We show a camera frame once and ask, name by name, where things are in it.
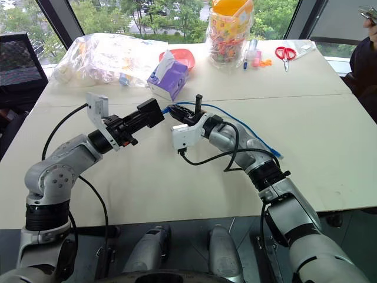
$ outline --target window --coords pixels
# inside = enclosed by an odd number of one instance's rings
[[[355,45],[325,42],[316,42],[316,46],[323,56],[341,58],[351,58],[351,55],[356,48]]]
[[[282,39],[299,0],[254,0],[250,36]],[[85,34],[111,32],[170,44],[206,39],[211,0],[70,0]]]
[[[0,34],[25,31],[41,65],[55,64],[66,50],[35,0],[2,0]]]
[[[251,37],[259,40],[282,40],[299,0],[255,0],[255,23]]]

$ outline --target plastic bag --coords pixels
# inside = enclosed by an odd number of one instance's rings
[[[226,13],[225,4],[232,0],[214,1],[210,10],[206,43],[210,48],[210,59],[216,67],[238,67],[242,63],[245,41],[249,38],[250,28],[254,23],[254,5],[252,0],[246,1],[233,16]]]
[[[78,37],[55,67],[54,78],[62,84],[91,86],[121,83],[146,87],[167,43],[141,40],[120,34]]]
[[[315,43],[311,40],[285,40],[283,45],[296,51],[296,57],[292,60],[297,60],[316,49]]]

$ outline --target red scissors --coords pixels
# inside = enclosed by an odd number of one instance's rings
[[[286,48],[286,47],[280,46],[276,48],[275,55],[281,60],[283,60],[284,69],[286,72],[288,72],[288,61],[296,57],[296,51],[293,50],[292,48]]]

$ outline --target purple tissue box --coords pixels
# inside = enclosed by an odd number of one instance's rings
[[[156,69],[147,80],[149,87],[154,94],[174,101],[189,76],[187,66],[175,61],[171,68],[166,71],[160,83],[157,83],[158,79],[154,76]]]

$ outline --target chair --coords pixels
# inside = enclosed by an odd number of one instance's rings
[[[26,32],[0,35],[0,108],[31,111],[47,83]]]
[[[16,136],[19,128],[21,128],[27,115],[27,112],[21,115],[17,115],[5,128],[3,135],[0,137],[0,160],[8,150],[8,147],[11,145],[14,137]]]

